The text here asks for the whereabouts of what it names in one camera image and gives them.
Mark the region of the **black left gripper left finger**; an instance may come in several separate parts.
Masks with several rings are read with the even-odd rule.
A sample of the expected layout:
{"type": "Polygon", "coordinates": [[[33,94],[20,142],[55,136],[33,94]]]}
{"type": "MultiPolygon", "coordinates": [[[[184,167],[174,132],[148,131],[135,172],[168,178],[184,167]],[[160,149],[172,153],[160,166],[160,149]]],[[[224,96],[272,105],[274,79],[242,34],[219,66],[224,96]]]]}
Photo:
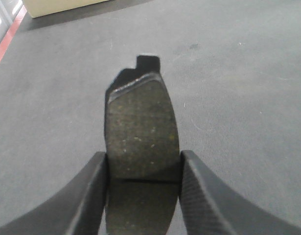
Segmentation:
{"type": "Polygon", "coordinates": [[[107,182],[107,157],[104,152],[97,152],[59,192],[0,227],[0,235],[96,235],[107,182]]]}

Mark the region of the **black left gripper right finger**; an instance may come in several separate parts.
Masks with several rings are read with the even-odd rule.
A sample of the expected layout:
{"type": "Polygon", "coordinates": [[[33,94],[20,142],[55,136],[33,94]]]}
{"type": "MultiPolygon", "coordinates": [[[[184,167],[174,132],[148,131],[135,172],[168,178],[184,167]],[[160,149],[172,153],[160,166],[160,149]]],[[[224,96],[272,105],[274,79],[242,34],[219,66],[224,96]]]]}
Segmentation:
{"type": "Polygon", "coordinates": [[[189,235],[301,235],[296,227],[246,200],[190,150],[183,160],[180,205],[189,235]]]}

